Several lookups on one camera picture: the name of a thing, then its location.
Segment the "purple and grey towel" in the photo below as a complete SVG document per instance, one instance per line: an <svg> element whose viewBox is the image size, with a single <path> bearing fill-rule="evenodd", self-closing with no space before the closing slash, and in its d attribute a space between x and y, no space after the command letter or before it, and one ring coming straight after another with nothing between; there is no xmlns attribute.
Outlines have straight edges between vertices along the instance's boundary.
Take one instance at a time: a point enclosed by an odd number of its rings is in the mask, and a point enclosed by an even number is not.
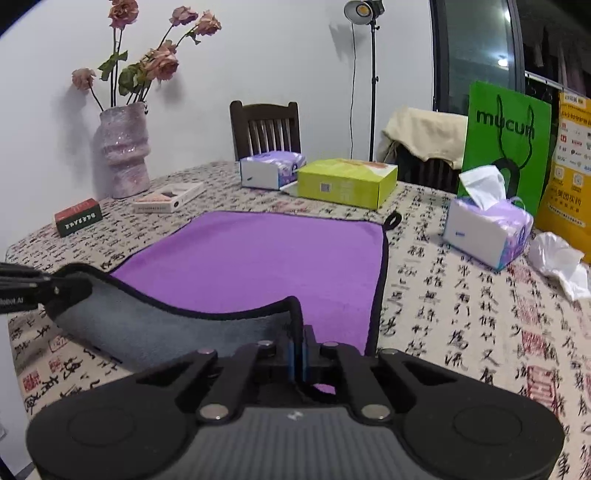
<svg viewBox="0 0 591 480"><path fill-rule="evenodd" d="M319 341L377 349L401 223L211 212L109 272L69 264L48 317L75 339L144 370L210 347L222 356L303 324Z"/></svg>

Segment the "red and green box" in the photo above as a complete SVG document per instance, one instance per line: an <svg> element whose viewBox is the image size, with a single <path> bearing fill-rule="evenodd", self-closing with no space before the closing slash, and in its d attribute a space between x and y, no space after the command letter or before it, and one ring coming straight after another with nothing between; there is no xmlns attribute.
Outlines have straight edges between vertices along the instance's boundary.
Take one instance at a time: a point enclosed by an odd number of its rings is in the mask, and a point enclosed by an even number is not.
<svg viewBox="0 0 591 480"><path fill-rule="evenodd" d="M54 215L58 235L67 237L103 219L99 203L89 198Z"/></svg>

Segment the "calligraphy print tablecloth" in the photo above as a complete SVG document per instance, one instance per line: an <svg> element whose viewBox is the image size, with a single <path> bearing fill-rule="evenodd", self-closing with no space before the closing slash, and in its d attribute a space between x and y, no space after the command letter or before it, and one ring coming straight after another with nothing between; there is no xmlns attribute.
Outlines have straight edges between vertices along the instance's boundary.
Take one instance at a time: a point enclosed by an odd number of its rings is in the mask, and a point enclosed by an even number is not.
<svg viewBox="0 0 591 480"><path fill-rule="evenodd" d="M381 222L392 211L390 260L379 343L524 395L549 408L565 431L556 479L590 475L590 304L570 302L525 259L501 272L445 244L450 195L399 183L377 211L242 188L238 167L215 162L170 176L205 192L171 215L136 215L105 200L100 223L69 237L53 226L14 243L6 259L45 271L82 262L108 271L209 211L274 212Z"/></svg>

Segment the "white flat product box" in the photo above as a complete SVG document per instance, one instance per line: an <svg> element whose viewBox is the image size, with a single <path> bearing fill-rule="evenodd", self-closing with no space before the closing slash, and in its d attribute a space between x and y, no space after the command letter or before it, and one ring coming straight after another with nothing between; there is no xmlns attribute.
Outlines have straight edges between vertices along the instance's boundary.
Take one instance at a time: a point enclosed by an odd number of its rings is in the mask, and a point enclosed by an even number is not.
<svg viewBox="0 0 591 480"><path fill-rule="evenodd" d="M136 199L132 209L137 214L170 214L204 193L204 182L172 183Z"/></svg>

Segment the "pink speckled vase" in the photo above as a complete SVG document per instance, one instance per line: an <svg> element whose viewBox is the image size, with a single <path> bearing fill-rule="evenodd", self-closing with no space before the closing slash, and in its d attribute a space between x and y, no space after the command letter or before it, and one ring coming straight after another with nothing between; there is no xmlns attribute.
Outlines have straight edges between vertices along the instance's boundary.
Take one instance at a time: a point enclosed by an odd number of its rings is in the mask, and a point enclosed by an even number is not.
<svg viewBox="0 0 591 480"><path fill-rule="evenodd" d="M132 197L150 186L145 158L150 154L144 102L112 107L99 114L98 149L110 172L110 195Z"/></svg>

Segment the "crumpled white tissue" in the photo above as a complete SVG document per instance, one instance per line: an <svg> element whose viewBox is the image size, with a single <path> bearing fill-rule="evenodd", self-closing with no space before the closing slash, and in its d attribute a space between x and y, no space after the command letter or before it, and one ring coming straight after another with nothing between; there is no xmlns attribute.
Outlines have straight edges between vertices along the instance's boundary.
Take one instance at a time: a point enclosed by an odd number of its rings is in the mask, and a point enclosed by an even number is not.
<svg viewBox="0 0 591 480"><path fill-rule="evenodd" d="M584 254L554 233L538 234L530 243L528 261L545 277L557 280L566 298L579 301L590 298L588 269Z"/></svg>

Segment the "open purple tissue pack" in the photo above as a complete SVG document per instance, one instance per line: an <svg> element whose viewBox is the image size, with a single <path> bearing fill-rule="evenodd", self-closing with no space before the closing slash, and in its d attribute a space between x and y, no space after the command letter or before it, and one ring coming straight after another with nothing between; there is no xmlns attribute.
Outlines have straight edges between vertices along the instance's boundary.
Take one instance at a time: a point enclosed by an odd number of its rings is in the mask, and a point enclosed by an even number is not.
<svg viewBox="0 0 591 480"><path fill-rule="evenodd" d="M450 203L443 239L500 271L525 250L534 218L520 198L507 196L504 177L493 165L462 173L460 182L467 195Z"/></svg>

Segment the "yellow printed bag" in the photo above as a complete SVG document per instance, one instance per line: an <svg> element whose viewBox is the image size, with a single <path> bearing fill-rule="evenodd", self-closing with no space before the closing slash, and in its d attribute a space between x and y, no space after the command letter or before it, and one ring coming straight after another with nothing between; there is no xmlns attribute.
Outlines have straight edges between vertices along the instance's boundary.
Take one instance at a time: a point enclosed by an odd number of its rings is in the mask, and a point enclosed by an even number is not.
<svg viewBox="0 0 591 480"><path fill-rule="evenodd" d="M591 250L591 115L590 100L560 94L557 143L535 225L552 232L584 254Z"/></svg>

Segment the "lime green tissue box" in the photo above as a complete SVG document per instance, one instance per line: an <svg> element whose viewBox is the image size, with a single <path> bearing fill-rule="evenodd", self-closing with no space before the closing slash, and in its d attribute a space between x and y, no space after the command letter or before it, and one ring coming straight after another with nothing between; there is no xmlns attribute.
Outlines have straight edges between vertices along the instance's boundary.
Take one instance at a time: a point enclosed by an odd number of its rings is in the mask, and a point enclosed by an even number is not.
<svg viewBox="0 0 591 480"><path fill-rule="evenodd" d="M294 197L378 210L394 192L398 166L346 159L325 159L298 170L280 191Z"/></svg>

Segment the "purple white tissue pack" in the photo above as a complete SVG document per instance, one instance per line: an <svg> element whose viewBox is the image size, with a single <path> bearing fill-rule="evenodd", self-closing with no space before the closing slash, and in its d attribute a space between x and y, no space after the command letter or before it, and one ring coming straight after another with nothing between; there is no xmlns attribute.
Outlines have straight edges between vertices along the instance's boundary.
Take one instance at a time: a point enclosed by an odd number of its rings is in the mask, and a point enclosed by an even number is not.
<svg viewBox="0 0 591 480"><path fill-rule="evenodd" d="M270 151L239 160L242 187L279 191L297 181L297 172L307 165L301 153Z"/></svg>

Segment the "chair with cream garment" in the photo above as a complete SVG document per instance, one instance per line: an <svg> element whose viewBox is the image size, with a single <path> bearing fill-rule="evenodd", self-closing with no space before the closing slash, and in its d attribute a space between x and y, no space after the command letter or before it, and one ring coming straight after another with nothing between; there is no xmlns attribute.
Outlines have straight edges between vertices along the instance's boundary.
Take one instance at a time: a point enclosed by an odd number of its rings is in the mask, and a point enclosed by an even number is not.
<svg viewBox="0 0 591 480"><path fill-rule="evenodd" d="M403 107L381 131L376 159L398 167L398 179L457 193L468 117Z"/></svg>

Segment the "dark wooden chair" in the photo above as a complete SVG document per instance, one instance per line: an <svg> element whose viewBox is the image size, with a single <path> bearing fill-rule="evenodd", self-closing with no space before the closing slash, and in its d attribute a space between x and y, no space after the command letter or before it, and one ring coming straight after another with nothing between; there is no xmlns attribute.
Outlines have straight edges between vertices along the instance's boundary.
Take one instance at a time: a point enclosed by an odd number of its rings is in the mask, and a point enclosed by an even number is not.
<svg viewBox="0 0 591 480"><path fill-rule="evenodd" d="M297 102L245 105L235 100L229 116L236 161L270 151L301 153Z"/></svg>

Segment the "green mucun paper bag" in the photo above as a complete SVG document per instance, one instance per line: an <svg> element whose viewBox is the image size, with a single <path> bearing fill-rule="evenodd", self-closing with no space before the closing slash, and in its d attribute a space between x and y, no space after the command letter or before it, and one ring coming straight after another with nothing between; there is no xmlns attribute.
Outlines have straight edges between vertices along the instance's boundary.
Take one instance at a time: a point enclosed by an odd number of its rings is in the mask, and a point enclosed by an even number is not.
<svg viewBox="0 0 591 480"><path fill-rule="evenodd" d="M542 199L549 158L551 106L541 100L477 81L470 87L464 171L496 166L506 196L518 197L531 215Z"/></svg>

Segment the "dark framed glass door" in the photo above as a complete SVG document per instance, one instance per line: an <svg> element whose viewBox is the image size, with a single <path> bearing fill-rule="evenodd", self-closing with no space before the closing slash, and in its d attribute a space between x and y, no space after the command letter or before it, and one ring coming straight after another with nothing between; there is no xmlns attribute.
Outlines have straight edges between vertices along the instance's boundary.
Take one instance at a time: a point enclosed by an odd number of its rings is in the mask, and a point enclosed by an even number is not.
<svg viewBox="0 0 591 480"><path fill-rule="evenodd" d="M590 96L588 1L432 1L437 111L466 114L475 81L558 107Z"/></svg>

